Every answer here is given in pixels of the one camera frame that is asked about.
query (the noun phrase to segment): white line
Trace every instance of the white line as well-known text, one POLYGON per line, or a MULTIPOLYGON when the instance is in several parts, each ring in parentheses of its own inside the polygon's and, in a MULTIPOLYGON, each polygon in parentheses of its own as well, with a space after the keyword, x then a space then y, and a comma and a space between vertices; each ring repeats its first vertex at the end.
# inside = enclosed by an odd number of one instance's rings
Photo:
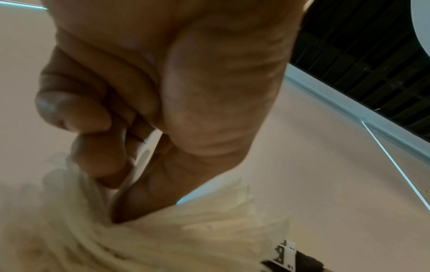
POLYGON ((15 2, 15 1, 2 1, 2 0, 0 0, 0 5, 21 7, 21 8, 28 8, 28 9, 47 10, 47 8, 45 8, 41 5, 26 4, 26 3, 15 2))
POLYGON ((412 183, 412 181, 408 178, 408 176, 405 174, 405 172, 400 168, 400 166, 397 164, 397 162, 391 157, 390 153, 385 149, 385 147, 381 144, 381 142, 376 138, 376 136, 373 134, 373 132, 369 129, 369 127, 366 125, 364 121, 361 121, 363 126, 367 129, 367 131, 370 133, 370 135, 373 137, 373 139, 376 141, 376 143, 379 145, 379 147, 384 151, 384 153, 387 155, 387 157, 390 159, 390 161, 394 164, 394 166, 397 168, 397 170, 400 172, 400 174, 403 176, 403 178, 406 180, 406 182, 411 186, 412 190, 415 192, 415 194, 418 196, 418 198, 423 202, 424 206, 430 211, 430 205, 426 201, 426 199, 422 196, 420 191, 415 187, 415 185, 412 183))

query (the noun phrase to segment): white tag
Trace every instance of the white tag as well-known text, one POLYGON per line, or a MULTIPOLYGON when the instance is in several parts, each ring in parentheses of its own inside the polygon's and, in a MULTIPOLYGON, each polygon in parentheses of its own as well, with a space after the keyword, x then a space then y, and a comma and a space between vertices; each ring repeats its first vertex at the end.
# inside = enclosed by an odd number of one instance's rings
POLYGON ((284 240, 275 251, 278 257, 272 260, 273 263, 291 272, 296 272, 296 243, 284 240))

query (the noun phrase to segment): black slatted panel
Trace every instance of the black slatted panel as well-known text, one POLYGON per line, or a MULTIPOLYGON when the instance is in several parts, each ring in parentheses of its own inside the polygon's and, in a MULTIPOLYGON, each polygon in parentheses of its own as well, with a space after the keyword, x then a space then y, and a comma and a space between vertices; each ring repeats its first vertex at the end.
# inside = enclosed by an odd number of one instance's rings
POLYGON ((430 57, 410 0, 315 0, 291 63, 430 142, 430 57))

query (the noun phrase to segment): skin crease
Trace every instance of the skin crease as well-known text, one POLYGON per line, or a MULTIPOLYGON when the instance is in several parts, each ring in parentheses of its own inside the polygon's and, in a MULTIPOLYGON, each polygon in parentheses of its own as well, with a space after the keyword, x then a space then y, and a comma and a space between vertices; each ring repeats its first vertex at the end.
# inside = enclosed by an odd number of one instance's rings
POLYGON ((115 222, 175 204, 246 156, 279 91, 304 0, 45 0, 57 46, 36 106, 116 188, 163 136, 115 222))

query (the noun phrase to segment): tulle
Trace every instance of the tulle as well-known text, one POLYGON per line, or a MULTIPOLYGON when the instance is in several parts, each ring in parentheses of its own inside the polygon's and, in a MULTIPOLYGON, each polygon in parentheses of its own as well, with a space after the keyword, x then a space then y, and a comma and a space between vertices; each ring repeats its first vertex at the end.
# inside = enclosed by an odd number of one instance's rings
POLYGON ((2 272, 260 272, 288 230, 287 218, 258 214, 239 181, 122 225, 71 162, 0 193, 2 272))

